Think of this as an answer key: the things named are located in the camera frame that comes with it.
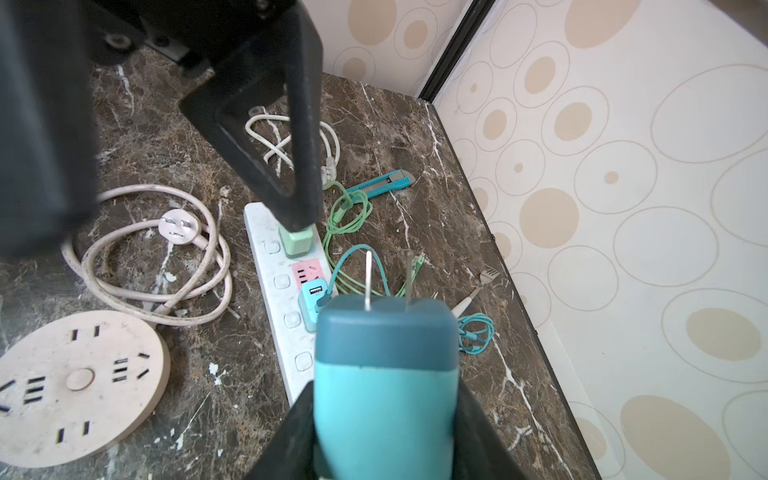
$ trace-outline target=metal prong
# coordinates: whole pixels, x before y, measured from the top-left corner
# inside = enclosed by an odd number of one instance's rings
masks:
[[[406,309],[411,305],[413,299],[413,252],[408,251],[406,255]]]
[[[371,270],[373,270],[373,254],[368,250],[366,252],[366,312],[371,311]]]

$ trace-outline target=fork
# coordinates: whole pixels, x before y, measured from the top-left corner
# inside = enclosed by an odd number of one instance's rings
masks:
[[[472,303],[472,299],[474,299],[480,289],[484,285],[488,285],[490,282],[496,279],[496,277],[499,275],[498,270],[493,268],[486,268],[482,272],[480,272],[480,285],[475,288],[472,293],[469,294],[469,296],[466,296],[461,302],[458,303],[455,307],[451,309],[451,313],[453,313],[453,316],[458,318],[462,313],[464,313],[464,310],[467,309],[470,303]]]

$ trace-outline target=pink outlet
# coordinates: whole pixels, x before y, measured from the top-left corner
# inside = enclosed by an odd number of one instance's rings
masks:
[[[323,276],[323,268],[320,266],[320,261],[317,258],[307,260],[306,262],[294,263],[290,268],[293,270],[293,278],[296,279],[296,286],[299,290],[301,290],[301,286],[304,283],[310,280],[325,278]]]

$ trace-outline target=wall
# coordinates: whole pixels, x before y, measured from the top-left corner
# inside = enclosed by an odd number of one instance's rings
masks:
[[[768,49],[498,0],[436,106],[604,478],[768,478]]]
[[[467,0],[304,0],[323,70],[418,96]]]

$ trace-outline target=round power strip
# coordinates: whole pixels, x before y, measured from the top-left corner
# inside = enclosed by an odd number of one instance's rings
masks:
[[[76,313],[0,358],[0,461],[49,467],[104,451],[133,432],[168,384],[168,347],[126,313]]]

